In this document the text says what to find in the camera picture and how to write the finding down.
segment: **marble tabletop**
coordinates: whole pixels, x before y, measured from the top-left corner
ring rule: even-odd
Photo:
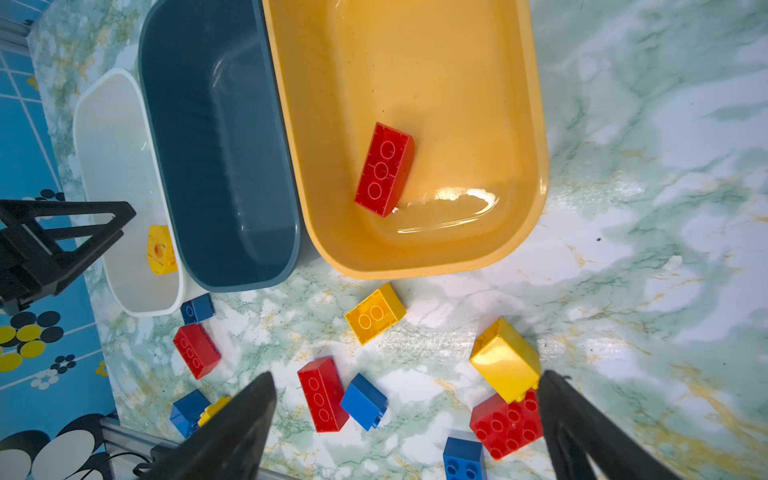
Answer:
[[[56,0],[29,43],[70,200],[85,88],[136,75],[151,0]],[[170,404],[215,400],[270,370],[278,406],[263,467],[299,478],[444,478],[442,449],[492,391],[469,364],[504,316],[542,365],[685,478],[768,471],[768,10],[762,0],[534,0],[551,154],[545,212],[501,262],[392,285],[408,309],[360,347],[343,314],[383,282],[323,260],[274,288],[215,294],[223,360],[196,382],[171,343],[179,314],[121,312],[87,271],[123,425],[180,439]],[[333,355],[389,397],[371,432],[313,430],[296,371]],[[553,478],[543,440],[489,478]]]

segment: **blue block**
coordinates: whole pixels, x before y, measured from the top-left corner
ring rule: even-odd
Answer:
[[[193,390],[192,393],[174,403],[170,409],[170,422],[176,426],[184,438],[189,438],[192,432],[197,430],[200,414],[209,405],[210,402],[200,390]]]
[[[448,480],[486,480],[482,443],[448,437],[442,451]]]
[[[181,318],[184,319],[184,325],[200,323],[212,316],[214,316],[214,302],[208,293],[181,304]]]
[[[358,373],[341,399],[341,408],[367,431],[379,426],[386,412],[386,397]]]

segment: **red block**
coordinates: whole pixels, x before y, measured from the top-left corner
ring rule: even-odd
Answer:
[[[199,323],[182,326],[176,332],[174,345],[197,380],[208,375],[221,360],[219,351]]]
[[[530,389],[522,402],[510,404],[492,396],[472,410],[469,428],[496,460],[535,442],[544,435],[536,391]]]
[[[299,382],[304,391],[317,432],[338,432],[349,418],[341,408],[344,390],[333,359],[325,358],[307,363],[299,370]]]
[[[386,217],[406,187],[414,151],[413,137],[376,122],[355,203]]]

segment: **yellow lego brick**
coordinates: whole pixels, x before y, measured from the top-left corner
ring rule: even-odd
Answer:
[[[538,388],[538,353],[503,317],[475,340],[469,362],[507,403],[520,402],[530,388]]]
[[[227,403],[229,403],[231,399],[232,397],[230,397],[229,395],[223,396],[218,400],[218,402],[206,407],[203,413],[200,414],[200,420],[197,421],[197,426],[201,427],[206,423],[208,423],[208,420],[210,420],[210,417],[216,415],[222,408],[227,406]]]
[[[392,286],[387,283],[350,310],[344,318],[357,335],[360,345],[365,345],[399,322],[405,314],[406,308],[400,303]]]

